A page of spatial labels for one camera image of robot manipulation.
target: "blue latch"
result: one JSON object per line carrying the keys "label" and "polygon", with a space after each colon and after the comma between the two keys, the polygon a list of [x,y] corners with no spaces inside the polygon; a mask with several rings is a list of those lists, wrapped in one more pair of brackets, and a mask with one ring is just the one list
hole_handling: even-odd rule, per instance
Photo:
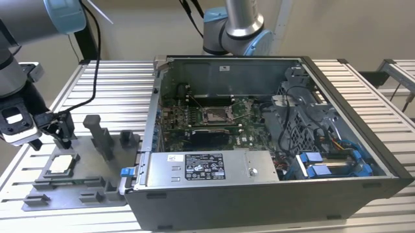
{"label": "blue latch", "polygon": [[361,155],[360,151],[357,151],[357,150],[353,151],[353,156],[356,157],[357,161],[360,161],[362,159],[362,155]]}
{"label": "blue latch", "polygon": [[332,171],[328,165],[314,165],[308,168],[308,174],[310,178],[318,178],[320,176],[332,175]]}
{"label": "blue latch", "polygon": [[301,154],[301,160],[304,163],[306,163],[306,162],[310,162],[310,163],[324,162],[322,154],[318,152],[304,152],[304,154]]}
{"label": "blue latch", "polygon": [[122,169],[121,175],[122,175],[122,177],[134,177],[135,176],[135,171],[137,171],[135,168],[126,167],[126,168]]}

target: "blue tab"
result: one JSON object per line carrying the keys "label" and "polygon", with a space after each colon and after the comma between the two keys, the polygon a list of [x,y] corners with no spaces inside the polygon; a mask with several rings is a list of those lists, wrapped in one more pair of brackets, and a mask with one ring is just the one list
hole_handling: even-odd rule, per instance
{"label": "blue tab", "polygon": [[317,178],[320,176],[332,175],[332,171],[328,165],[316,165],[308,168],[308,174],[310,178]]}
{"label": "blue tab", "polygon": [[306,152],[306,156],[308,156],[309,162],[312,163],[324,162],[322,154],[318,152]]}
{"label": "blue tab", "polygon": [[304,163],[308,162],[308,155],[306,155],[306,153],[301,154],[301,161],[302,161]]}
{"label": "blue tab", "polygon": [[310,177],[310,178],[316,178],[317,173],[314,172],[313,167],[308,168],[308,174],[309,174],[309,177]]}
{"label": "blue tab", "polygon": [[369,164],[364,164],[362,170],[354,172],[354,174],[360,177],[373,176],[373,169]]}
{"label": "blue tab", "polygon": [[134,177],[135,176],[135,169],[129,168],[129,167],[123,168],[121,175],[122,175],[122,177]]}
{"label": "blue tab", "polygon": [[362,155],[361,155],[360,151],[357,151],[357,150],[353,151],[353,156],[356,157],[357,161],[360,161],[362,159]]}
{"label": "blue tab", "polygon": [[330,171],[328,165],[314,165],[313,169],[314,169],[318,176],[332,175],[332,171]]}

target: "yellow wire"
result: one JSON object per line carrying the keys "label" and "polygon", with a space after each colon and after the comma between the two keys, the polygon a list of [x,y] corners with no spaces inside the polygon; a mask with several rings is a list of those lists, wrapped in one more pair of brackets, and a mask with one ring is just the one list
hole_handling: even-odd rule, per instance
{"label": "yellow wire", "polygon": [[336,140],[333,140],[333,142],[334,142],[334,144],[341,148],[341,149],[344,149],[345,150],[345,148],[341,146],[341,144],[340,143],[337,143],[337,141]]}

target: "white wall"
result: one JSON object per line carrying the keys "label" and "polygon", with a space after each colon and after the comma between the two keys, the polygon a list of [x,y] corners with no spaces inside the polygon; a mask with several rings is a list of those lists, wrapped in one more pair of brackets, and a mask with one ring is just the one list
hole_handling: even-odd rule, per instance
{"label": "white wall", "polygon": [[415,59],[414,0],[294,0],[281,55],[346,58],[374,70]]}

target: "aluminum extrusion table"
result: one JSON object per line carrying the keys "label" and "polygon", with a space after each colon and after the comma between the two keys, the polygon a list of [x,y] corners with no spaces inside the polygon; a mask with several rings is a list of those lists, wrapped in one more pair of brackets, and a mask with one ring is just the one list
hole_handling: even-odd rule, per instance
{"label": "aluminum extrusion table", "polygon": [[397,81],[415,93],[415,60],[392,60],[382,62],[378,71],[385,71]]}
{"label": "aluminum extrusion table", "polygon": [[[344,97],[415,176],[415,124],[370,85],[350,64],[316,60]],[[81,65],[53,104],[55,111],[91,96],[95,62]],[[111,133],[129,129],[143,136],[154,83],[153,62],[103,61],[95,101],[74,110],[77,135],[90,135],[83,126],[87,114],[101,114]],[[23,199],[46,166],[55,144],[45,136],[41,151],[23,146],[0,177],[0,232],[143,232],[130,206],[25,212]],[[189,231],[386,233],[415,231],[415,183],[393,198],[374,200],[348,220],[290,223]]]}

